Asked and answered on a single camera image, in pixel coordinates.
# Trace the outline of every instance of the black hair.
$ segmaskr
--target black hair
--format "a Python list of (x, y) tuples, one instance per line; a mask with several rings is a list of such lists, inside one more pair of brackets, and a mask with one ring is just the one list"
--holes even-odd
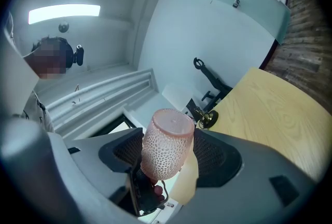
[(72, 46), (70, 46), (70, 44), (67, 42), (67, 40), (65, 38), (45, 37), (45, 38), (39, 40), (37, 44), (33, 44), (31, 51), (33, 52), (38, 47), (40, 47), (42, 45), (42, 41), (44, 41), (44, 40), (47, 42), (58, 41), (60, 43), (60, 50), (65, 51), (65, 54), (66, 54), (66, 68), (71, 68), (73, 65), (73, 60), (74, 60), (74, 52), (73, 52)]

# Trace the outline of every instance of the hand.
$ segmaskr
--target hand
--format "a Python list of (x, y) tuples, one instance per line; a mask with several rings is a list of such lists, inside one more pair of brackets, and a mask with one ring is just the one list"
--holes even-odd
[(164, 200), (165, 197), (162, 195), (162, 187), (159, 186), (159, 185), (156, 185), (156, 183), (157, 183), (158, 181), (157, 181), (157, 180), (152, 180), (152, 179), (150, 179), (150, 180), (151, 180), (151, 183), (152, 183), (152, 185), (153, 185), (153, 187), (154, 187), (154, 192), (155, 192), (155, 194), (158, 196), (159, 201)]

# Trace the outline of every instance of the finger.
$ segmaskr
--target finger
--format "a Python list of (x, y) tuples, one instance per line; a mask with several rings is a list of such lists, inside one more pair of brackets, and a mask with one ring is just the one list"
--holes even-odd
[(156, 185), (155, 187), (154, 187), (154, 191), (155, 191), (155, 194), (156, 195), (161, 195), (162, 194), (162, 188), (161, 188), (161, 186), (159, 186), (159, 185)]
[(158, 196), (158, 200), (163, 201), (163, 200), (165, 200), (165, 197), (163, 195), (160, 195), (160, 196)]
[(157, 184), (157, 180), (152, 180), (152, 179), (150, 179), (150, 181), (151, 181), (151, 183), (153, 184), (153, 185), (156, 185)]

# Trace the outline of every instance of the black camera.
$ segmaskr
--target black camera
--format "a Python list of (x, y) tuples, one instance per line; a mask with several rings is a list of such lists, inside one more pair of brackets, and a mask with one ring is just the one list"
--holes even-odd
[(81, 45), (77, 45), (76, 51), (74, 53), (74, 64), (83, 65), (83, 56), (84, 56), (84, 49)]

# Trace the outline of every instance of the cup rim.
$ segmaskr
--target cup rim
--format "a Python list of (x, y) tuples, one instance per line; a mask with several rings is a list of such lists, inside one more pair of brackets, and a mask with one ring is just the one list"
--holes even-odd
[[(183, 116), (189, 121), (189, 123), (190, 123), (190, 126), (191, 126), (191, 127), (189, 128), (189, 132), (187, 132), (187, 133), (174, 133), (174, 132), (167, 131), (167, 130), (163, 129), (162, 127), (160, 127), (160, 125), (159, 125), (159, 124), (157, 123), (157, 121), (155, 120), (155, 118), (156, 118), (156, 114), (157, 114), (158, 112), (160, 112), (160, 111), (165, 111), (165, 110), (174, 111), (174, 112), (176, 112), (176, 113), (179, 113), (179, 114), (183, 115)], [(192, 121), (192, 119), (191, 119), (188, 115), (186, 115), (186, 114), (184, 114), (184, 113), (182, 113), (182, 112), (180, 112), (180, 111), (178, 111), (178, 110), (176, 110), (176, 109), (163, 108), (163, 109), (159, 109), (159, 110), (157, 110), (157, 111), (154, 113), (154, 115), (152, 116), (152, 122), (154, 123), (154, 125), (155, 125), (160, 131), (162, 131), (164, 134), (166, 134), (166, 135), (170, 135), (170, 136), (176, 136), (176, 137), (189, 137), (189, 136), (192, 136), (192, 135), (193, 135), (193, 132), (194, 132), (194, 130), (195, 130), (195, 124), (194, 124), (194, 122)]]

